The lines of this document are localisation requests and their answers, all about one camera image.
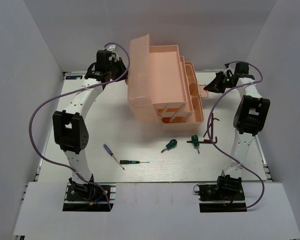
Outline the green orange stubby screwdriver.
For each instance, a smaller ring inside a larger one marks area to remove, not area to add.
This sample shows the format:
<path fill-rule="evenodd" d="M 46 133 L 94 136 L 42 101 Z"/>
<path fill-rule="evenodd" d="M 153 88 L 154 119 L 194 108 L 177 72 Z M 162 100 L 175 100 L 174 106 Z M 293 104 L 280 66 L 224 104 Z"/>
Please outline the green orange stubby screwdriver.
<path fill-rule="evenodd" d="M 197 153 L 200 154 L 200 150 L 199 150 L 199 146 L 200 146 L 199 137 L 197 135 L 192 135 L 191 136 L 191 141 L 193 143 L 194 148 L 197 150 Z"/>

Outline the blue handled screwdriver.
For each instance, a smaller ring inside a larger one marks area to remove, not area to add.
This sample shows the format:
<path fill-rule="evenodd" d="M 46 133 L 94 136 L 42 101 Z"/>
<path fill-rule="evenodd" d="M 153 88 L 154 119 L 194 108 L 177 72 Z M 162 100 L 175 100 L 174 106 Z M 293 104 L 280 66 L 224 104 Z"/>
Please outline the blue handled screwdriver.
<path fill-rule="evenodd" d="M 125 170 L 125 168 L 123 167 L 123 165 L 120 163 L 120 161 L 114 156 L 112 150 L 108 147 L 107 144 L 103 144 L 104 149 L 106 150 L 106 152 L 118 163 L 118 165 Z"/>

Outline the brown hex key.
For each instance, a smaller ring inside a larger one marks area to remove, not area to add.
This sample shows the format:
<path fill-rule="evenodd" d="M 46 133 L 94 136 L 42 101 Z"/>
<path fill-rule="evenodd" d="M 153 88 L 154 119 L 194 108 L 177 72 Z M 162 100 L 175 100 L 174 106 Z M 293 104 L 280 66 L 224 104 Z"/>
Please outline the brown hex key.
<path fill-rule="evenodd" d="M 187 143 L 193 143 L 192 140 L 187 140 Z M 204 139 L 203 141 L 199 140 L 199 144 L 216 144 L 218 142 L 218 138 L 215 137 L 215 141 L 209 140 L 209 139 Z"/>
<path fill-rule="evenodd" d="M 211 116 L 211 121 L 210 121 L 210 124 L 209 124 L 209 128 L 207 128 L 207 130 L 205 131 L 204 135 L 203 135 L 203 138 L 206 137 L 207 133 L 208 133 L 208 130 L 210 131 L 210 136 L 213 138 L 214 137 L 214 121 L 220 121 L 219 118 L 216 118 L 214 117 L 214 114 L 212 114 Z"/>

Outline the pink plastic toolbox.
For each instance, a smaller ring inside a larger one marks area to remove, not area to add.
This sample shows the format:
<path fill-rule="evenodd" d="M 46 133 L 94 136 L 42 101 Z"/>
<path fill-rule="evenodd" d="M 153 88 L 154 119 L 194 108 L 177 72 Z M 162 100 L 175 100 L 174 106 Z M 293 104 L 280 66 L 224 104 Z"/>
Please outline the pink plastic toolbox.
<path fill-rule="evenodd" d="M 165 131 L 196 131 L 209 93 L 178 45 L 151 45 L 147 34 L 130 41 L 129 57 L 127 102 L 136 119 Z"/>

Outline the black green precision screwdriver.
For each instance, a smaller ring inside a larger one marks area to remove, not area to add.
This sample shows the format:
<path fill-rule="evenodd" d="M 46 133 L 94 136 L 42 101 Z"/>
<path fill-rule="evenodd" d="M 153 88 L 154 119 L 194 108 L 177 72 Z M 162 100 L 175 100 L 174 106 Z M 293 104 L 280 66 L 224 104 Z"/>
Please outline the black green precision screwdriver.
<path fill-rule="evenodd" d="M 122 165 L 134 165 L 134 164 L 148 164 L 148 161 L 136 161 L 136 160 L 120 160 L 120 164 Z"/>

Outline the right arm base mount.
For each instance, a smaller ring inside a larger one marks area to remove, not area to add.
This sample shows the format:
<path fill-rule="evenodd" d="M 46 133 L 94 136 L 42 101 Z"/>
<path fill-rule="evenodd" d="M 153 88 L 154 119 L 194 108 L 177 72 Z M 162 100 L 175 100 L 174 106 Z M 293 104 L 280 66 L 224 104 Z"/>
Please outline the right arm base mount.
<path fill-rule="evenodd" d="M 199 196 L 201 213 L 246 212 L 247 205 L 242 187 L 242 179 L 229 175 L 219 176 L 215 184 L 198 183 L 193 192 Z"/>

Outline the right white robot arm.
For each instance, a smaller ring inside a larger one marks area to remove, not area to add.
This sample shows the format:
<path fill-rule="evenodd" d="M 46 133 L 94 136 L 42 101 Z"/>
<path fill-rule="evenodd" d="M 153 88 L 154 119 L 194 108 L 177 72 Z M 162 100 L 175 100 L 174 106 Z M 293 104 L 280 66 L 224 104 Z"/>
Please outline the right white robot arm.
<path fill-rule="evenodd" d="M 212 194 L 223 200 L 234 197 L 240 192 L 242 186 L 242 171 L 251 173 L 259 181 L 262 178 L 253 170 L 245 166 L 249 148 L 265 125 L 270 108 L 270 100 L 261 96 L 256 85 L 261 80 L 255 79 L 250 74 L 252 64 L 245 61 L 233 61 L 225 64 L 225 69 L 216 73 L 215 78 L 204 90 L 220 94 L 220 97 L 213 104 L 207 124 L 212 123 L 213 113 L 218 103 L 230 92 L 237 90 L 241 97 L 238 108 L 233 119 L 234 140 L 230 153 L 226 153 L 216 143 L 212 145 L 217 151 L 228 157 L 230 164 L 226 166 L 218 177 L 216 187 Z"/>

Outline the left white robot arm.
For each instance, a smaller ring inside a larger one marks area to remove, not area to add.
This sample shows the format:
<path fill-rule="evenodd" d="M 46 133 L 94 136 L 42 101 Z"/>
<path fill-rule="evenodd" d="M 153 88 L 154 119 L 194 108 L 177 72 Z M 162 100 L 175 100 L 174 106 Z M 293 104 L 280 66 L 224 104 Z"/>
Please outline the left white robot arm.
<path fill-rule="evenodd" d="M 125 79 L 127 72 L 122 58 L 117 54 L 116 45 L 112 44 L 104 50 L 99 50 L 96 53 L 96 61 L 88 67 L 84 76 L 83 91 L 76 93 L 64 110 L 55 111 L 52 116 L 55 143 L 64 152 L 69 166 L 74 169 L 69 182 L 86 200 L 95 196 L 96 187 L 89 183 L 94 182 L 94 177 L 88 167 L 85 153 L 89 141 L 85 118 L 97 96 L 106 87 L 92 86 L 108 83 L 120 76 Z"/>

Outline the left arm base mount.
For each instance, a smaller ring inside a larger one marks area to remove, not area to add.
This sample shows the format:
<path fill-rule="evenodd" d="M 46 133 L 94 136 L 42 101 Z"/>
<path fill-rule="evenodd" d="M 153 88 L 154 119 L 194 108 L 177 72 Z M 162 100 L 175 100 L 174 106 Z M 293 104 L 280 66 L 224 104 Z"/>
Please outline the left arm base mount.
<path fill-rule="evenodd" d="M 103 184 L 101 187 L 104 192 L 97 187 L 87 188 L 83 186 L 75 186 L 74 183 L 67 184 L 64 201 L 63 212 L 110 212 L 107 197 L 112 208 L 115 203 L 116 185 Z"/>

